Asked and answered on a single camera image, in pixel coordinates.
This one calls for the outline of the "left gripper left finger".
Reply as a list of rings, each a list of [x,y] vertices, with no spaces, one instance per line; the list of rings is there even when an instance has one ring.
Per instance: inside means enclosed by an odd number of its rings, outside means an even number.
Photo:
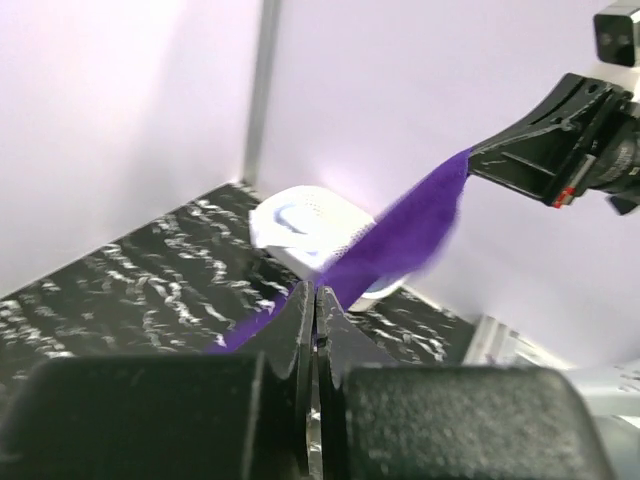
[[[269,362],[286,387],[291,425],[288,440],[301,475],[309,474],[307,416],[311,404],[315,293],[312,281],[297,283],[264,330],[271,338]]]

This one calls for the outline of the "light blue towel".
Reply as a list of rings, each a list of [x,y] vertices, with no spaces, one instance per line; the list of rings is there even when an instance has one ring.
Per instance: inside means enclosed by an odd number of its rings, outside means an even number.
[[[302,278],[331,266],[374,225],[371,215],[325,191],[273,196],[249,213],[252,244]]]

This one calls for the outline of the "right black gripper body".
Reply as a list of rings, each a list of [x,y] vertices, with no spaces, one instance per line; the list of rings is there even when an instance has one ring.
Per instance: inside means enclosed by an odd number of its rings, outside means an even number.
[[[612,82],[582,78],[551,123],[569,136],[543,203],[570,205],[593,190],[619,215],[639,209],[639,101]]]

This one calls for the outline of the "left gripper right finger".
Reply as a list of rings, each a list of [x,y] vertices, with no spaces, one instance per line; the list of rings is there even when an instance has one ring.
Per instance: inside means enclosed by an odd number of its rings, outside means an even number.
[[[324,473],[398,475],[398,365],[351,324],[329,287],[316,292],[315,321]]]

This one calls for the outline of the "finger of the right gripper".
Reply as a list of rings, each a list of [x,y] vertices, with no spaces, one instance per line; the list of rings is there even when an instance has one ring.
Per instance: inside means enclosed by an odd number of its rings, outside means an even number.
[[[535,134],[546,133],[552,127],[568,125],[594,108],[607,94],[606,81],[567,73],[533,110],[498,134],[476,144],[472,154],[486,154]]]
[[[470,173],[534,200],[557,196],[560,148],[530,145],[474,151]]]

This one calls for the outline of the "purple towel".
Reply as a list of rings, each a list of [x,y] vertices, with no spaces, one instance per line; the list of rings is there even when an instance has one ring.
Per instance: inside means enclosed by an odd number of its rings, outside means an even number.
[[[331,288],[348,307],[375,281],[429,264],[456,223],[470,155],[462,150],[432,170],[342,257],[312,275],[313,289]]]

